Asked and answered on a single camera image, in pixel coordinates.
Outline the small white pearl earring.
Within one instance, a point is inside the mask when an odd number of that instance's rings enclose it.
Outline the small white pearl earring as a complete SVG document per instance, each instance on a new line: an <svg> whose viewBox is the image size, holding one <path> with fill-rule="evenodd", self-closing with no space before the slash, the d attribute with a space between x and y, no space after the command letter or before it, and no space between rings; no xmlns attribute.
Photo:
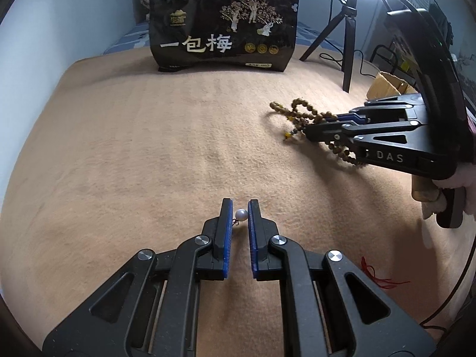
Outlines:
<svg viewBox="0 0 476 357"><path fill-rule="evenodd" d="M248 220L248 211L246 209L238 209L235 212L235 217L232 220L233 226L238 226L240 223Z"/></svg>

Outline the brown cardboard box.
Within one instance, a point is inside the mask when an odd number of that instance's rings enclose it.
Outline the brown cardboard box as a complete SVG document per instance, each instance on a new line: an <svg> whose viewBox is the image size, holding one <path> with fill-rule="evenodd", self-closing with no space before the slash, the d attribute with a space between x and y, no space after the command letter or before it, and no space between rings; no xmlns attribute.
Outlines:
<svg viewBox="0 0 476 357"><path fill-rule="evenodd" d="M413 93L418 93L418 91L404 79L391 73L380 71L369 87L366 98L374 100Z"/></svg>

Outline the black clothes rack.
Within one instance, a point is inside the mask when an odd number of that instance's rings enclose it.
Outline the black clothes rack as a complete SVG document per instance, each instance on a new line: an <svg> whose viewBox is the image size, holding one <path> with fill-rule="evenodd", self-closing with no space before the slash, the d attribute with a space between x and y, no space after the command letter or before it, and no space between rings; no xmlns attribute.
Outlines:
<svg viewBox="0 0 476 357"><path fill-rule="evenodd" d="M405 79L410 83L416 81L408 61L392 45L378 44L371 52L369 62L381 71Z"/></svg>

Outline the black plum snack bag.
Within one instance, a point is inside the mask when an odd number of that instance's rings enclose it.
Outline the black plum snack bag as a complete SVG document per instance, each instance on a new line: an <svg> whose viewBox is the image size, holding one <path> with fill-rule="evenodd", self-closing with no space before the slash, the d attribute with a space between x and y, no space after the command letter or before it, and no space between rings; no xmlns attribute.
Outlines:
<svg viewBox="0 0 476 357"><path fill-rule="evenodd" d="M282 72L299 0L149 0L149 44L163 71L230 64Z"/></svg>

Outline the blue patterned bed sheet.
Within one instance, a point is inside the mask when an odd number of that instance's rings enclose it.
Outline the blue patterned bed sheet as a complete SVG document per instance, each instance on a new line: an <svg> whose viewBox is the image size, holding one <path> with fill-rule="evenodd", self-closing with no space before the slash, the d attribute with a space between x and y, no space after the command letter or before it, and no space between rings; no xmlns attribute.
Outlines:
<svg viewBox="0 0 476 357"><path fill-rule="evenodd" d="M133 29L123 35L119 40L108 47L103 55L108 55L116 52L123 52L137 48L149 48L149 24L143 22L137 24Z"/></svg>

